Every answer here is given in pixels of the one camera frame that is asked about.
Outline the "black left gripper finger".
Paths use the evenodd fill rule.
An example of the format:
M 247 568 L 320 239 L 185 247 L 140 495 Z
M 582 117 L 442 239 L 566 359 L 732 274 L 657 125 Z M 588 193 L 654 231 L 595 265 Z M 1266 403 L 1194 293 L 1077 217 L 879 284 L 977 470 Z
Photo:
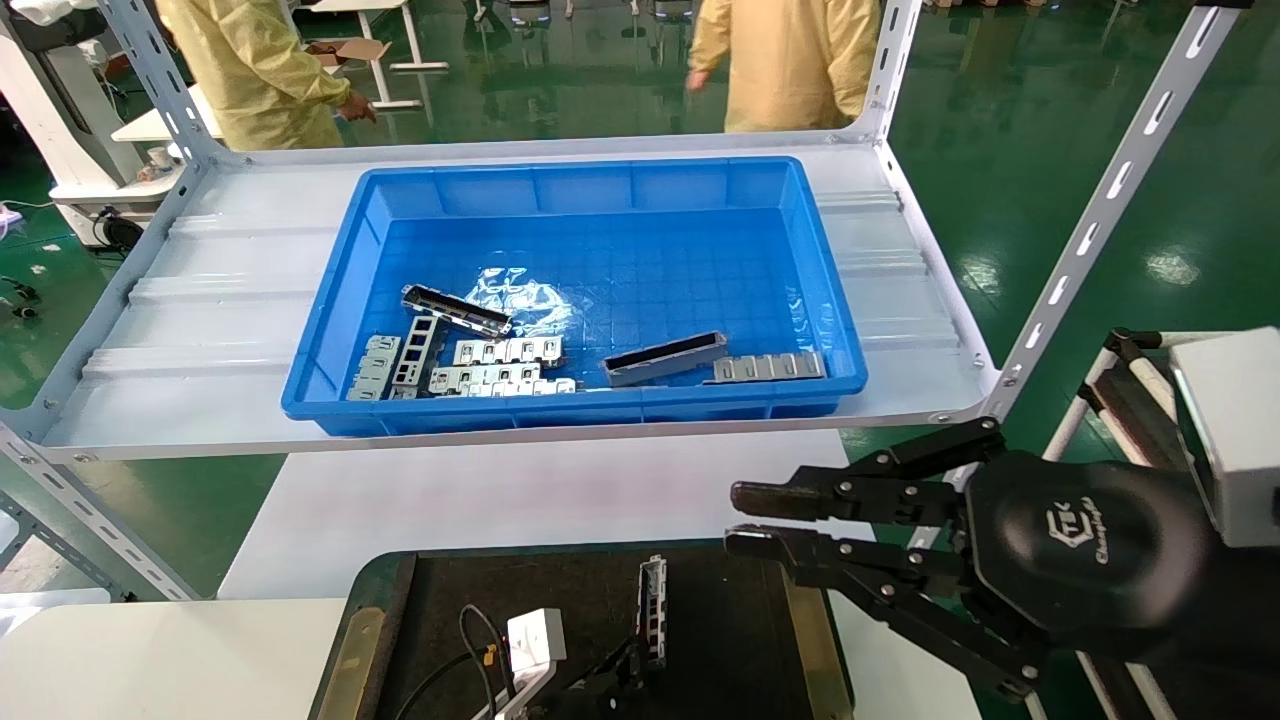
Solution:
M 646 689 L 650 651 L 621 644 L 559 693 L 561 715 L 625 715 Z

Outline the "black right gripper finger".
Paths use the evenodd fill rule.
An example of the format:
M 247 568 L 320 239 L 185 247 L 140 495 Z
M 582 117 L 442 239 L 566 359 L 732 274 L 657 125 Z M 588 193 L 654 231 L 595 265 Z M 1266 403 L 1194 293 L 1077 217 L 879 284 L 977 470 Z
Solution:
M 982 587 L 960 553 L 764 525 L 731 527 L 724 550 L 778 562 L 795 585 L 841 593 L 872 619 L 1006 700 L 1024 701 L 1043 679 L 1047 634 Z
M 1000 423 L 982 416 L 877 450 L 845 468 L 800 466 L 782 484 L 736 482 L 730 501 L 754 518 L 797 521 L 946 523 L 963 492 L 940 482 L 1006 450 Z

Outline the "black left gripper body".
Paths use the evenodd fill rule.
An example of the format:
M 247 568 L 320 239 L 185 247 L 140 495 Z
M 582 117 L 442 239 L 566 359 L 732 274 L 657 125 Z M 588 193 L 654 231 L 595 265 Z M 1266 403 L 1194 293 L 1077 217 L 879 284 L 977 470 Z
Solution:
M 544 693 L 518 719 L 602 719 L 602 696 L 585 685 Z

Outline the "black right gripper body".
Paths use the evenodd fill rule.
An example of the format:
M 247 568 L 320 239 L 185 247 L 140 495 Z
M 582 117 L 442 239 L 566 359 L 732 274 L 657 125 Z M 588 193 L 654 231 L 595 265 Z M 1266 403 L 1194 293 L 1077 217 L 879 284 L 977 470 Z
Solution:
M 963 502 L 966 602 L 998 642 L 974 679 L 1024 698 L 1080 651 L 1210 680 L 1219 719 L 1277 716 L 1277 548 L 1230 546 L 1192 475 L 1011 451 Z

